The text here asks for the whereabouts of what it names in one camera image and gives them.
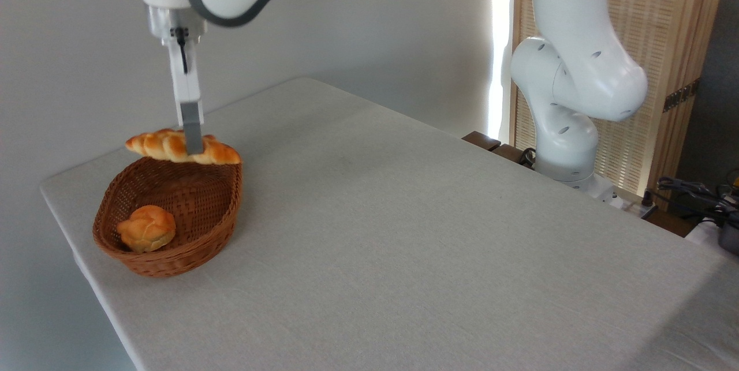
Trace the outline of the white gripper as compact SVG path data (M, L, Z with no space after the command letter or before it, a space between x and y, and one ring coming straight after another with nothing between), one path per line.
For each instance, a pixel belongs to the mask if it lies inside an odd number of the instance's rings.
M201 139L203 113L201 110L200 81L196 66L196 50L193 42L167 43L174 98L177 101L178 124L185 137L188 155L204 152Z

